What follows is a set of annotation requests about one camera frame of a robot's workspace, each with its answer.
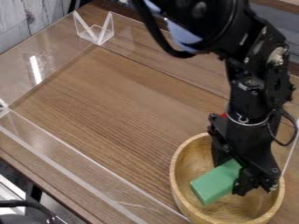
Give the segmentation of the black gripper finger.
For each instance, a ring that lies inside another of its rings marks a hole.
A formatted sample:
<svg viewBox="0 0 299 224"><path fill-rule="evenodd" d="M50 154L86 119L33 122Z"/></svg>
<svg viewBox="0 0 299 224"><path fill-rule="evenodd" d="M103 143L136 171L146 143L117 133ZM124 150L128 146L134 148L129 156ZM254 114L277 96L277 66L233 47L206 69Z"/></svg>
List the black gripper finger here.
<svg viewBox="0 0 299 224"><path fill-rule="evenodd" d="M221 143L217 139L213 139L210 142L210 155L214 167L222 165L232 159L229 146L225 143Z"/></svg>
<svg viewBox="0 0 299 224"><path fill-rule="evenodd" d="M258 188L264 184L265 180L266 178L257 170L242 167L233 181L232 193L245 196L252 189Z"/></svg>

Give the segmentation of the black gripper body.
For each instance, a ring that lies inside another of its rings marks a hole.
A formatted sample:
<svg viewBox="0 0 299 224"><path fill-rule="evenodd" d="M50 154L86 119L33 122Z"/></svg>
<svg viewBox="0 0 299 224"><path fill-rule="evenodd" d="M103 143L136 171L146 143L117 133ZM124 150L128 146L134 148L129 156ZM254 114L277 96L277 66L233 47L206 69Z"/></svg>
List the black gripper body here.
<svg viewBox="0 0 299 224"><path fill-rule="evenodd" d="M208 120L210 141L217 139L229 146L232 159L241 168L254 169L264 175L265 182L260 187L265 192L272 192L277 187L281 171L270 151L273 140L265 126L238 125L213 113L209 114Z"/></svg>

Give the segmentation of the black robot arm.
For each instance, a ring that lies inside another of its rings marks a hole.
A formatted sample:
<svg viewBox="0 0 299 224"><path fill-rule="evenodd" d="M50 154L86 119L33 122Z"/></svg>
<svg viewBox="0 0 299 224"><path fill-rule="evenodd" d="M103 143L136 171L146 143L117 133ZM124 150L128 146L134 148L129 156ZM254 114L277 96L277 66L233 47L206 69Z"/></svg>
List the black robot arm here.
<svg viewBox="0 0 299 224"><path fill-rule="evenodd" d="M176 58L214 53L224 61L229 98L222 115L209 115L216 166L240 164L232 192L276 189L281 171L270 146L284 109L293 98L284 34L250 8L248 0L132 0L157 45Z"/></svg>

